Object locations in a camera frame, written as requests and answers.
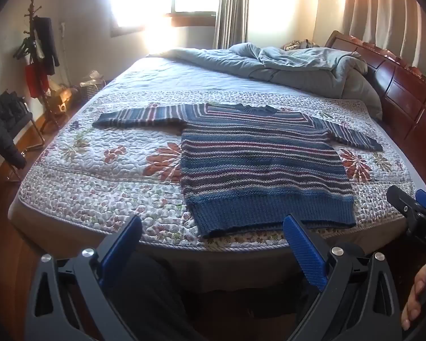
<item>coat rack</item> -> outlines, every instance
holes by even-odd
[[[30,63],[39,63],[38,55],[37,55],[37,49],[36,49],[36,39],[35,39],[35,29],[34,29],[34,16],[35,13],[41,9],[42,6],[35,9],[35,0],[31,0],[30,6],[28,7],[28,14],[25,14],[24,16],[28,16],[30,19],[30,31],[24,31],[25,34],[30,35],[29,37],[24,38],[24,41],[19,48],[19,50],[14,54],[14,57],[17,59],[20,59],[28,54],[30,54]],[[37,91],[40,93],[41,98],[43,99],[44,103],[44,123],[41,126],[41,132],[43,132],[44,127],[48,122],[52,122],[57,130],[60,129],[59,124],[57,123],[57,120],[55,119],[55,115],[50,110],[49,103],[47,101],[46,94],[43,90],[43,85],[41,84],[41,68],[39,65],[35,65],[35,75],[36,75],[36,84],[37,84]]]

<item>silver screw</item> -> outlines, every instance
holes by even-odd
[[[331,249],[331,252],[333,253],[333,255],[336,255],[336,256],[341,256],[344,254],[344,250],[337,246],[333,247]]]
[[[382,254],[381,252],[376,252],[374,254],[374,257],[378,260],[378,261],[384,261],[385,260],[385,255]]]
[[[43,256],[41,256],[41,261],[43,263],[47,263],[51,259],[52,259],[52,256],[50,256],[49,254],[44,254]]]
[[[93,256],[94,253],[95,253],[95,250],[93,250],[93,249],[82,250],[82,256],[85,256],[86,258]]]

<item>window frame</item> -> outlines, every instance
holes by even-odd
[[[118,37],[125,34],[141,32],[145,30],[145,25],[135,27],[120,27],[112,12],[110,5],[110,36]],[[214,27],[216,25],[216,11],[175,11],[175,0],[171,3],[171,12],[163,17],[171,18],[172,27]]]

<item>bed frame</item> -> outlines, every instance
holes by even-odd
[[[388,50],[333,31],[326,47],[357,51],[365,76],[382,101],[382,128],[405,153],[426,183],[426,75]]]

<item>red bag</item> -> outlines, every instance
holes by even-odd
[[[46,92],[49,89],[49,81],[47,79],[47,75],[44,72],[44,68],[39,63],[32,63],[25,67],[25,79],[27,80],[27,86],[30,90],[30,96],[36,99],[41,96],[40,86],[37,83],[36,77],[36,66],[38,65],[39,72],[39,81],[41,82],[41,86],[43,91]]]

